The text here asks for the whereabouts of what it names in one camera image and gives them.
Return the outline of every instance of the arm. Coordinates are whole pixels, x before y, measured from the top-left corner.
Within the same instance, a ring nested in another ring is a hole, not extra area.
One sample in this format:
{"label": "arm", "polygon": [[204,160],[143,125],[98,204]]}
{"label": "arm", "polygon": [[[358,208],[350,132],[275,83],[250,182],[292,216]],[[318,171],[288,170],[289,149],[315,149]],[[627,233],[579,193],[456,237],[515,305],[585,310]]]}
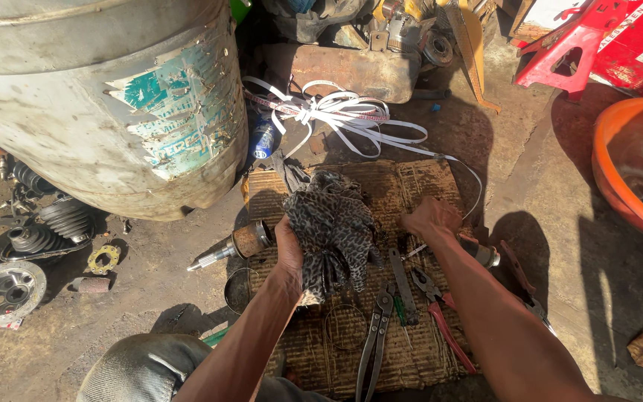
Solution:
{"label": "arm", "polygon": [[222,341],[183,383],[174,402],[249,401],[301,298],[302,253],[284,215],[275,226],[279,258]]}
{"label": "arm", "polygon": [[518,303],[455,238],[458,212],[446,201],[424,197],[398,224],[422,237],[448,280],[465,334],[498,399],[622,401],[595,396],[567,349]]}

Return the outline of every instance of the grey pants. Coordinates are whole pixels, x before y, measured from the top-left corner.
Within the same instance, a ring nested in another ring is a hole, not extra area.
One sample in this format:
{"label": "grey pants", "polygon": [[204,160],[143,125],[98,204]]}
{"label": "grey pants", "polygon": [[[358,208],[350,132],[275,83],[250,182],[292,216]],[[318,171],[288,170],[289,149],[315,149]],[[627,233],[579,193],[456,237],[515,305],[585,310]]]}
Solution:
{"label": "grey pants", "polygon": [[[212,352],[183,334],[139,334],[111,346],[81,384],[77,402],[170,402]],[[255,402],[334,402],[287,379],[264,378]]]}

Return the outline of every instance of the red-handled pliers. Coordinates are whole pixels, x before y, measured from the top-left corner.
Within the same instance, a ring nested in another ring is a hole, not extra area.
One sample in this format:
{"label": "red-handled pliers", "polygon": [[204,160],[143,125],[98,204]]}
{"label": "red-handled pliers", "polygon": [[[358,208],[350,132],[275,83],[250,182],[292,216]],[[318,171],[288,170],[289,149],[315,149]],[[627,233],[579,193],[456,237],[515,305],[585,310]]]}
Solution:
{"label": "red-handled pliers", "polygon": [[438,306],[438,300],[441,300],[443,303],[445,303],[446,301],[443,298],[443,294],[441,293],[441,291],[438,290],[436,285],[433,283],[433,279],[431,279],[431,277],[426,275],[425,272],[416,267],[414,267],[411,271],[411,277],[413,277],[414,283],[419,288],[421,288],[421,290],[423,290],[423,292],[426,294],[426,297],[430,300],[431,304],[428,305],[428,312],[431,313],[436,319],[438,329],[446,338],[446,342],[448,342],[448,345],[451,347],[453,353],[458,356],[458,359],[461,361],[461,363],[463,363],[463,367],[468,370],[468,373],[477,373],[477,370],[473,366],[473,363],[471,363],[468,356],[466,356],[465,352],[463,352],[463,349],[460,349],[460,346],[458,346],[458,343],[455,341],[453,335],[451,334],[450,328],[448,328],[448,324],[446,324],[446,319],[443,317],[441,306]]}

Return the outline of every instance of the metal drum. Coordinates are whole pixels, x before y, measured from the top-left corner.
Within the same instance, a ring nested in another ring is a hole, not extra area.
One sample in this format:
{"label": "metal drum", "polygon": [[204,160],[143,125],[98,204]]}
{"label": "metal drum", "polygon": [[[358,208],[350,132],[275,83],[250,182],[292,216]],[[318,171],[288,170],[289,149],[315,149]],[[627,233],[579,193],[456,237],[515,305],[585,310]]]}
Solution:
{"label": "metal drum", "polygon": [[0,5],[0,147],[111,213],[212,205],[248,147],[234,28],[222,0]]}

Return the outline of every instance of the blue spray can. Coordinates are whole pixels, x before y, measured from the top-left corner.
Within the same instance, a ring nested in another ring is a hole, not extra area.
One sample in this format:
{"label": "blue spray can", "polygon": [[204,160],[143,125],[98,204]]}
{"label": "blue spray can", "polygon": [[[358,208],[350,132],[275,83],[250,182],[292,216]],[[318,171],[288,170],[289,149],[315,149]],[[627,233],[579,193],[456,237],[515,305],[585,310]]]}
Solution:
{"label": "blue spray can", "polygon": [[255,128],[249,138],[249,153],[257,159],[267,159],[272,154],[276,127],[272,122],[272,113],[257,114]]}

